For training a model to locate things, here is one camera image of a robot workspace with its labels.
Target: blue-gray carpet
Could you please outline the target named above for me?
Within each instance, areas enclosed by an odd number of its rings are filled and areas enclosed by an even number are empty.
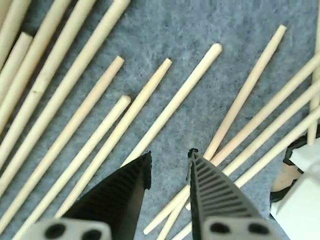
[[[52,2],[33,0],[21,29],[34,34]],[[110,2],[97,1],[12,153],[18,149]],[[148,236],[143,235],[143,229],[186,184],[188,150],[198,148],[202,153],[206,150],[246,77],[280,24],[287,26],[283,41],[228,131],[222,147],[313,56],[317,11],[317,0],[132,0],[1,198],[0,216],[116,55],[126,60],[123,68],[0,238],[8,240],[13,237],[119,97],[126,94],[134,98],[160,63],[168,57],[173,64],[167,75],[85,191],[118,169],[210,45],[219,42],[223,46],[221,55],[148,147],[153,158],[152,187],[144,196],[135,239],[156,239],[160,227]],[[66,13],[65,20],[70,12],[71,9]],[[278,107],[221,164],[221,168],[234,159],[309,84],[310,79]],[[307,114],[306,106],[241,166],[231,179],[240,176]],[[92,152],[43,217],[53,216],[103,142]],[[270,187],[282,158],[283,155],[276,157],[242,188],[265,218],[269,217]],[[189,221],[190,213],[184,209],[169,237],[173,237]]]

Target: white object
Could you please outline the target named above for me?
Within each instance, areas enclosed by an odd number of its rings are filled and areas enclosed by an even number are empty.
[[[45,52],[71,0],[55,0],[36,32],[18,72],[0,107],[0,133],[21,97],[30,77]]]
[[[0,177],[0,195],[5,191],[9,183],[15,177],[28,154],[33,149],[38,139],[45,131],[46,127],[55,116],[67,95],[91,62],[129,3],[129,0],[115,0],[111,4]]]
[[[25,202],[29,194],[38,184],[40,179],[46,173],[46,171],[57,158],[62,149],[66,146],[68,141],[71,139],[73,134],[80,126],[80,124],[84,121],[86,116],[93,109],[93,107],[98,102],[102,94],[110,85],[112,79],[117,74],[118,70],[121,68],[123,62],[124,60],[121,57],[117,56],[110,65],[110,67],[108,67],[108,69],[99,79],[99,81],[95,84],[90,93],[86,96],[85,100],[76,110],[76,112],[69,120],[65,128],[62,130],[60,135],[57,137],[57,139],[54,141],[48,152],[45,154],[43,159],[39,162],[35,170],[32,172],[31,176],[26,180],[22,189],[19,191],[13,202],[10,204],[9,208],[3,214],[2,218],[0,219],[0,234],[7,227],[7,225],[10,223],[10,221],[15,216],[17,211],[20,209],[22,204]]]
[[[5,99],[7,91],[10,88],[23,59],[25,58],[32,40],[32,36],[22,32],[5,62],[0,73],[0,106]]]
[[[85,162],[89,154],[94,150],[97,144],[101,141],[104,135],[108,132],[111,126],[116,122],[120,115],[129,105],[131,99],[129,96],[122,96],[116,105],[112,108],[110,113],[104,118],[101,124],[94,131],[92,136],[88,139],[85,145],[81,148],[78,154],[71,161],[69,166],[64,170],[60,177],[55,181],[54,185],[46,193],[41,202],[36,206],[33,212],[29,215],[27,220],[20,227],[18,232],[14,235],[13,240],[20,240],[24,232],[34,224],[40,216],[44,213],[50,203],[56,198],[59,192],[65,187],[71,177],[76,173],[80,166]]]
[[[271,204],[271,215],[291,240],[319,239],[320,161],[314,164],[316,174],[306,171],[282,200]]]
[[[313,164],[320,162],[320,137],[315,139],[312,146],[304,145],[292,150],[289,159],[299,169],[306,172]]]
[[[135,146],[129,156],[124,160],[121,167],[130,163],[131,161],[138,158],[143,151],[147,148],[147,146],[151,143],[151,141],[155,138],[155,136],[159,133],[161,128],[166,124],[169,118],[174,114],[183,100],[188,96],[191,90],[195,87],[197,82],[201,79],[201,77],[208,70],[213,61],[218,57],[218,55],[222,51],[222,46],[219,43],[215,43],[211,46],[211,48],[207,51],[205,56],[199,62],[199,64],[192,71],[190,76],[178,90],[178,92],[174,95],[165,109],[161,112],[161,114],[157,117],[155,122],[152,124],[150,129],[144,134],[143,138],[139,141],[139,143]]]
[[[31,0],[13,0],[0,30],[0,70],[15,43],[16,36],[25,18]]]
[[[79,0],[0,145],[0,168],[27,125],[96,0]]]
[[[91,164],[83,173],[80,180],[76,183],[75,187],[72,189],[71,193],[68,195],[66,200],[63,202],[57,213],[56,218],[60,218],[77,200],[78,196],[85,189],[91,178],[95,175],[99,167],[104,163],[112,149],[118,143],[122,135],[128,129],[130,124],[133,122],[135,117],[138,115],[140,110],[143,108],[147,100],[150,98],[152,93],[155,91],[160,81],[165,76],[172,62],[170,59],[164,60],[161,66],[153,74],[150,80],[146,83],[143,89],[140,91],[138,96],[135,98],[129,109],[126,111],[124,116],[121,118],[118,125],[115,127],[113,132],[110,134],[108,139],[105,141],[104,145],[97,153],[97,155],[92,160]]]

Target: gray carpet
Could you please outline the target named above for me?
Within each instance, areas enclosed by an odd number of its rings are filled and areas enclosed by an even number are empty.
[[[52,1],[33,0],[22,30],[34,34]],[[110,2],[110,0],[97,1],[14,151],[18,149],[33,122],[108,9]],[[202,153],[205,151],[237,92],[280,24],[288,27],[284,39],[221,146],[224,146],[312,57],[317,10],[317,0],[132,0],[124,16],[69,94],[28,156],[23,168],[1,198],[0,215],[4,213],[17,191],[23,186],[37,163],[116,55],[125,58],[124,67],[0,238],[4,240],[12,238],[119,97],[126,94],[134,98],[162,61],[168,57],[173,64],[167,75],[85,191],[118,169],[210,45],[219,42],[223,45],[222,54],[148,147],[148,150],[152,151],[153,158],[152,188],[144,196],[135,239],[155,239],[161,230],[160,227],[148,236],[144,236],[142,230],[186,184],[188,150],[198,148]],[[309,84],[310,79],[277,108],[221,164],[221,167],[226,166],[237,156]],[[231,179],[234,180],[240,176],[307,114],[308,107],[299,111],[247,163],[241,166]],[[53,216],[103,142],[101,141],[92,152],[43,217]],[[276,157],[242,188],[265,218],[269,217],[270,187],[279,171],[282,157],[283,154]],[[190,213],[184,209],[169,237],[173,237],[189,220]]]

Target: wooden dowel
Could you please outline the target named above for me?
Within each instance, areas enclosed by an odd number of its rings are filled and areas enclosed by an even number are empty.
[[[177,235],[171,240],[182,240],[192,231],[192,222],[189,222]]]
[[[246,101],[247,97],[249,96],[252,88],[256,84],[257,80],[259,79],[263,69],[270,61],[272,55],[277,49],[284,33],[286,31],[286,27],[280,25],[277,29],[273,37],[271,38],[270,42],[262,52],[261,56],[259,57],[257,63],[253,67],[251,73],[249,74],[247,80],[245,81],[243,87],[241,88],[239,94],[237,95],[236,99],[234,100],[230,110],[228,111],[226,117],[224,118],[222,124],[220,125],[218,131],[214,135],[211,143],[209,144],[208,148],[206,149],[203,157],[207,160],[210,160],[213,155],[215,154],[218,146],[221,143],[221,140],[227,133],[230,125],[234,121],[236,115],[238,114],[240,108]],[[181,202],[183,196],[188,194],[188,186],[184,187],[179,192],[180,197],[174,197],[168,204],[165,206],[157,216],[148,224],[148,226],[143,230],[144,234],[148,234],[151,232],[158,224],[160,224],[170,213],[171,211]]]
[[[115,106],[111,109],[108,115],[104,118],[101,124],[94,131],[92,136],[88,139],[85,145],[81,148],[78,154],[71,161],[69,166],[64,170],[64,172],[60,175],[60,177],[57,179],[54,185],[50,188],[50,190],[47,192],[47,194],[44,196],[41,202],[37,204],[36,208],[29,215],[27,220],[23,223],[19,231],[14,235],[13,237],[14,240],[20,240],[23,234],[25,233],[25,231],[39,219],[39,217],[44,213],[44,211],[47,209],[50,203],[57,197],[59,192],[65,187],[65,185],[68,183],[71,177],[75,174],[75,172],[79,169],[79,167],[84,163],[86,158],[89,156],[89,154],[94,150],[97,144],[108,132],[111,126],[116,122],[116,120],[124,112],[124,110],[129,105],[130,101],[131,101],[130,97],[126,95],[122,96],[119,99],[119,101],[115,104]],[[16,199],[12,204],[20,205],[21,201],[19,199],[17,200]]]
[[[290,81],[218,152],[211,162],[217,166],[233,152],[320,64],[320,53],[311,58]]]
[[[0,0],[0,30],[9,10],[12,0]]]
[[[215,43],[211,46],[211,48],[207,51],[205,56],[199,62],[199,64],[192,71],[190,76],[178,90],[178,92],[174,95],[172,100],[168,103],[162,113],[158,116],[155,122],[152,124],[150,129],[145,133],[143,138],[139,141],[136,147],[132,150],[129,156],[124,160],[121,167],[130,163],[134,159],[138,158],[143,151],[147,148],[147,146],[151,143],[151,141],[155,138],[155,136],[159,133],[162,127],[166,124],[169,118],[174,114],[183,100],[188,96],[191,90],[195,87],[197,82],[201,79],[201,77],[205,74],[208,68],[211,66],[213,61],[218,57],[218,55],[222,51],[222,46],[219,43]]]
[[[79,0],[0,145],[0,168],[27,125],[96,0]]]
[[[167,221],[165,222],[156,240],[166,239],[168,233],[170,232],[170,229],[172,228],[175,221],[177,220],[181,210],[184,208],[184,205],[186,204],[186,201],[188,200],[188,198],[189,198],[188,196],[184,197],[184,199],[179,203],[179,205],[176,206],[175,209],[171,212],[171,214],[169,215]]]
[[[30,3],[31,0],[13,0],[5,16],[0,30],[0,71],[15,43]]]
[[[133,101],[130,108],[124,114],[118,125],[115,127],[113,132],[110,134],[108,139],[103,144],[100,151],[92,160],[91,164],[83,173],[80,180],[77,182],[75,187],[72,189],[71,193],[68,195],[66,200],[63,202],[55,217],[61,217],[69,208],[70,206],[77,200],[78,196],[81,194],[83,189],[87,186],[91,178],[94,176],[95,172],[99,169],[101,164],[106,160],[109,153],[118,143],[122,135],[128,129],[129,125],[133,122],[135,117],[138,115],[142,107],[145,105],[147,100],[150,98],[151,94],[155,91],[156,87],[165,76],[166,72],[168,71],[169,67],[171,66],[172,62],[170,59],[166,59],[162,65],[158,68],[158,70],[153,74],[147,84],[143,87],[140,91],[138,96]]]
[[[320,53],[320,0],[318,1],[318,20],[317,20],[317,27],[316,27],[316,36],[315,36],[315,54]],[[312,83],[316,83],[320,81],[320,66],[318,66],[313,74],[312,74]],[[310,101],[309,111],[310,113],[318,107],[320,104],[320,92],[319,94],[315,95],[313,99]],[[314,121],[310,124],[308,128],[308,132],[306,135],[306,142],[309,146],[312,146],[315,143],[316,136],[317,136],[317,128],[318,122]]]
[[[7,61],[5,62],[5,65],[0,73],[0,106],[15,75],[18,72],[18,69],[29,49],[32,40],[32,36],[22,32],[16,41]]]
[[[128,0],[115,0],[109,7],[102,20],[95,28],[93,34],[85,44],[71,68],[64,76],[60,85],[54,92],[53,96],[45,106],[44,110],[33,124],[31,130],[25,137],[23,143],[13,156],[8,167],[0,177],[0,194],[2,194],[9,183],[12,181],[28,154],[33,149],[38,139],[45,131],[46,127],[55,116],[56,112],[63,104],[67,95],[76,84],[81,74],[84,72],[94,55],[110,33],[112,27],[116,24],[122,13],[125,11],[129,4]]]
[[[20,209],[22,204],[25,202],[29,194],[38,184],[40,179],[46,173],[48,168],[57,158],[59,153],[64,149],[66,144],[69,142],[73,134],[76,132],[78,127],[84,121],[86,116],[90,113],[93,109],[95,104],[98,102],[102,94],[105,92],[107,87],[110,85],[112,79],[117,74],[121,66],[123,65],[124,60],[117,56],[110,67],[105,71],[99,81],[95,84],[93,89],[87,95],[85,100],[76,110],[72,118],[69,120],[65,128],[62,130],[60,135],[54,141],[48,152],[45,154],[43,159],[37,165],[35,170],[32,172],[31,176],[23,185],[22,189],[19,191],[13,202],[11,203],[8,210],[4,213],[2,218],[0,219],[0,234],[5,230],[7,225],[10,223],[12,218],[15,216],[17,211]]]
[[[209,147],[207,148],[207,150],[203,155],[205,159],[210,160],[212,156],[215,154],[215,152],[217,151],[221,141],[227,134],[230,126],[234,122],[242,106],[245,104],[248,96],[250,95],[252,89],[256,85],[263,70],[266,68],[273,54],[277,50],[278,45],[280,44],[286,32],[286,29],[287,28],[284,25],[280,25],[276,30],[275,34],[273,35],[273,37],[271,38],[270,42],[265,47],[261,56],[259,57],[256,64],[254,65],[252,71],[247,77],[245,83],[243,84],[241,90],[239,91],[238,95],[233,101],[229,111],[225,115],[221,125],[219,126],[218,130],[215,132],[215,135],[212,141],[210,142]]]
[[[293,141],[303,134],[310,123],[317,121],[320,118],[320,106],[302,120],[294,129],[292,129],[282,140],[280,140],[273,148],[271,148],[260,160],[242,174],[234,184],[241,188],[258,174],[268,163],[270,163],[278,154],[285,150]],[[190,222],[183,230],[181,230],[173,240],[182,240],[192,231],[192,223]]]
[[[227,176],[237,170],[248,158],[252,156],[279,128],[281,128],[293,115],[306,105],[314,95],[320,92],[320,81],[310,86],[298,97],[281,115],[279,115],[263,132],[250,143],[228,166],[223,169]]]
[[[55,0],[26,53],[0,107],[0,133],[36,69],[71,0]]]

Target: wooden rod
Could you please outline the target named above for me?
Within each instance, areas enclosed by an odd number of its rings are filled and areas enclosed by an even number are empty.
[[[95,175],[95,172],[99,169],[101,164],[103,164],[103,162],[106,160],[109,153],[112,151],[112,149],[118,143],[122,135],[125,133],[125,131],[130,126],[130,124],[133,122],[135,117],[138,115],[142,107],[150,98],[151,94],[155,91],[156,87],[165,76],[171,64],[172,64],[171,60],[167,58],[162,63],[162,65],[158,68],[158,70],[153,74],[153,76],[150,78],[147,84],[143,87],[143,89],[140,91],[138,96],[133,101],[130,108],[127,110],[127,112],[124,114],[124,116],[122,117],[118,125],[110,134],[108,139],[105,141],[100,151],[94,157],[91,164],[85,170],[80,180],[72,189],[71,193],[63,202],[63,204],[55,214],[55,217],[57,218],[61,217],[70,208],[70,206],[77,200],[78,196],[87,186],[91,178]]]
[[[60,175],[60,177],[55,181],[54,185],[50,188],[44,198],[36,208],[29,215],[27,220],[20,227],[18,232],[14,235],[13,240],[20,240],[26,230],[34,224],[41,215],[45,212],[52,201],[57,197],[60,191],[65,187],[71,177],[76,173],[80,166],[85,162],[89,154],[95,149],[104,135],[108,132],[111,126],[116,122],[124,110],[128,107],[131,99],[129,96],[123,95],[119,101],[112,108],[110,113],[104,118],[101,124],[94,131],[92,136],[88,139],[85,145],[81,148],[78,154],[74,157],[68,167]]]
[[[124,160],[121,167],[130,163],[131,161],[138,158],[143,151],[147,148],[147,146],[151,143],[151,141],[155,138],[155,136],[159,133],[162,127],[166,124],[166,122],[170,119],[170,117],[174,114],[183,100],[188,96],[191,90],[195,87],[197,82],[201,79],[201,77],[205,74],[214,60],[219,56],[222,51],[222,46],[219,43],[215,43],[211,46],[211,48],[207,51],[205,56],[199,62],[199,64],[192,71],[190,76],[178,90],[178,92],[174,95],[162,113],[158,116],[155,122],[152,124],[150,129],[145,133],[143,138],[139,141],[136,147],[132,150],[129,156]]]
[[[13,0],[8,9],[0,31],[0,71],[15,43],[30,3],[31,0]]]
[[[217,166],[233,152],[320,64],[320,53],[311,58],[289,82],[218,152],[211,162]]]
[[[79,0],[0,145],[0,168],[35,111],[96,0]]]
[[[10,207],[4,213],[2,218],[0,219],[0,234],[5,230],[7,225],[10,223],[12,218],[15,216],[17,211],[20,209],[22,204],[28,198],[29,194],[38,184],[40,179],[46,173],[48,168],[60,154],[60,152],[64,149],[66,144],[69,142],[71,137],[77,131],[78,127],[90,113],[90,111],[94,108],[95,104],[98,102],[102,94],[105,92],[107,87],[110,85],[111,81],[123,65],[124,60],[117,56],[113,63],[108,67],[99,81],[95,84],[93,89],[87,95],[85,100],[76,110],[72,118],[69,120],[67,125],[64,127],[60,135],[54,141],[52,146],[49,148],[48,152],[45,154],[43,159],[39,162],[35,170],[32,172],[31,176],[23,185],[22,189],[19,191]]]
[[[3,194],[12,179],[15,177],[16,173],[26,160],[28,154],[33,149],[60,106],[63,104],[73,86],[85,71],[86,67],[93,59],[94,55],[103,44],[112,27],[116,24],[117,20],[125,11],[128,4],[128,0],[115,0],[111,4],[108,11],[103,16],[102,20],[89,38],[88,42],[85,44],[73,62],[71,68],[68,70],[60,85],[54,92],[53,96],[45,106],[44,110],[35,121],[23,143],[13,156],[8,167],[0,177],[0,195]]]
[[[0,106],[9,90],[9,87],[18,72],[18,69],[33,40],[25,32],[22,32],[16,41],[5,65],[0,73]]]
[[[212,156],[216,153],[218,147],[220,146],[221,141],[227,134],[230,126],[234,122],[236,116],[238,115],[242,106],[245,104],[247,98],[249,97],[252,89],[254,88],[257,81],[259,80],[262,72],[264,71],[267,64],[270,62],[272,56],[274,55],[275,51],[277,50],[286,32],[286,29],[287,28],[284,25],[280,25],[276,30],[276,32],[274,33],[274,35],[272,36],[270,42],[267,44],[267,46],[263,50],[256,64],[254,65],[252,71],[250,72],[249,76],[244,82],[241,90],[239,91],[238,95],[233,101],[229,111],[225,115],[221,125],[219,126],[218,130],[215,132],[215,135],[212,141],[210,142],[209,147],[207,148],[207,150],[203,155],[205,159],[210,160]]]
[[[36,32],[0,107],[0,133],[36,69],[71,0],[55,0]]]
[[[255,175],[257,175],[268,163],[270,163],[278,154],[285,150],[293,141],[295,141],[301,134],[303,134],[309,127],[310,123],[318,121],[320,118],[320,106],[318,106],[312,113],[310,113],[304,120],[302,120],[294,129],[292,129],[282,140],[280,140],[273,148],[271,148],[260,160],[258,160],[252,167],[242,174],[234,184],[241,188],[249,182]],[[182,240],[192,231],[192,223],[185,226],[173,240]]]
[[[218,131],[216,132],[215,136],[213,137],[210,145],[206,149],[203,157],[205,159],[210,160],[213,155],[215,154],[218,146],[221,143],[221,140],[227,133],[229,127],[231,126],[232,122],[234,121],[236,115],[238,114],[240,108],[246,101],[247,97],[249,96],[251,90],[253,89],[254,85],[256,84],[257,80],[259,79],[263,69],[266,67],[268,62],[270,61],[272,55],[276,51],[280,41],[286,31],[286,27],[280,25],[273,37],[271,38],[270,42],[262,52],[261,56],[259,57],[257,63],[253,67],[251,73],[249,74],[247,80],[245,81],[243,87],[241,88],[239,94],[237,95],[236,99],[234,100],[230,110],[228,111],[226,117],[222,121]],[[179,197],[174,197],[168,204],[165,206],[157,216],[147,225],[147,227],[143,230],[144,234],[148,234],[151,232],[158,224],[160,224],[175,207],[181,202],[183,197],[189,193],[188,186],[184,187],[179,193]]]
[[[0,30],[1,26],[6,18],[12,0],[0,0]]]
[[[315,36],[315,54],[320,53],[320,0],[318,0],[318,20],[316,27],[316,36]],[[318,66],[312,74],[312,83],[320,81],[320,66]],[[311,113],[315,108],[320,105],[320,92],[315,95],[310,101],[309,112]],[[309,146],[312,146],[315,143],[317,136],[318,122],[314,121],[310,124],[308,132],[306,135],[306,142]]]

